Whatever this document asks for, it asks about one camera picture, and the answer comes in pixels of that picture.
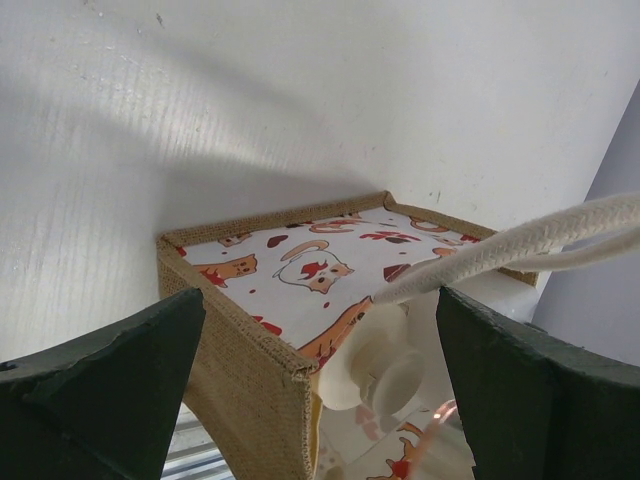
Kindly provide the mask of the cream bottle with round cap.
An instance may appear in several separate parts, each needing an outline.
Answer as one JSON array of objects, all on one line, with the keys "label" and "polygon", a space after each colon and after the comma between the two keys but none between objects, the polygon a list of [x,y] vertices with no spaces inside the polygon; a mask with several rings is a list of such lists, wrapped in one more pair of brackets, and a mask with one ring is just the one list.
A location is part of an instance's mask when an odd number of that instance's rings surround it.
[{"label": "cream bottle with round cap", "polygon": [[316,394],[331,410],[360,404],[380,416],[393,415],[418,400],[431,410],[453,398],[453,388],[436,324],[439,294],[402,304],[373,305],[315,381]]}]

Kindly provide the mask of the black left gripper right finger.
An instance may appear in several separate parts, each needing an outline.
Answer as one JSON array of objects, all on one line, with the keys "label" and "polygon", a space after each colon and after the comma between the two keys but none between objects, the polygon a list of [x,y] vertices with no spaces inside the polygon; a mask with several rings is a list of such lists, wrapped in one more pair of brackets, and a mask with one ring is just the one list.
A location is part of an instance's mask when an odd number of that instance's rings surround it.
[{"label": "black left gripper right finger", "polygon": [[449,288],[436,320],[475,478],[638,478],[638,367]]}]

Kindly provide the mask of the orange bottle with pink cap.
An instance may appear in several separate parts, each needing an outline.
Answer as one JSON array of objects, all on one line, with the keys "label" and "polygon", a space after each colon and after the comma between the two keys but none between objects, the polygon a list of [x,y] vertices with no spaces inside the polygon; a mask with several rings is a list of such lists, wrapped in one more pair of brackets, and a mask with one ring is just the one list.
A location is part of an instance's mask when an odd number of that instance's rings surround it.
[{"label": "orange bottle with pink cap", "polygon": [[380,416],[364,405],[323,411],[317,479],[472,479],[475,461],[453,401]]}]

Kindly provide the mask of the white frosted rectangular bottle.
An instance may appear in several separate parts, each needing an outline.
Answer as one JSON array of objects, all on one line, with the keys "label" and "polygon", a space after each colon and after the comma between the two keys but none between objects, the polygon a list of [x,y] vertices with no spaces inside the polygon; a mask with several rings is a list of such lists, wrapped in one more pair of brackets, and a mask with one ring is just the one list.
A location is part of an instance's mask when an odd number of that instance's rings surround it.
[{"label": "white frosted rectangular bottle", "polygon": [[[499,273],[489,271],[461,280],[450,288],[516,322],[533,320],[539,294],[535,287]],[[423,294],[401,304],[411,327],[436,324],[439,290]]]}]

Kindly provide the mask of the burlap cat print canvas bag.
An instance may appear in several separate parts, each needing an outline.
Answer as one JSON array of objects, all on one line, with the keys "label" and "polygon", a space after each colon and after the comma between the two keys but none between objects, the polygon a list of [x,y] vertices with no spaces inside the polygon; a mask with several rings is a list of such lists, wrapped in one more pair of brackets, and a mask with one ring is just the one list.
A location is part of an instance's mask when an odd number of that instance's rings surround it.
[{"label": "burlap cat print canvas bag", "polygon": [[317,479],[315,381],[358,314],[489,271],[536,288],[638,247],[637,193],[494,232],[381,192],[171,231],[157,257],[163,296],[203,295],[185,401],[235,477]]}]

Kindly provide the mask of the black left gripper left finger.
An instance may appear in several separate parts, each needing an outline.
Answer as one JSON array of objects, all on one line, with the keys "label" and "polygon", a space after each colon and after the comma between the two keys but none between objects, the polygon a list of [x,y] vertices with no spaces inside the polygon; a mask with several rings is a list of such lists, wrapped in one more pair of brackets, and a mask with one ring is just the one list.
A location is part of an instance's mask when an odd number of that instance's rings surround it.
[{"label": "black left gripper left finger", "polygon": [[187,289],[2,363],[2,478],[160,478],[204,319]]}]

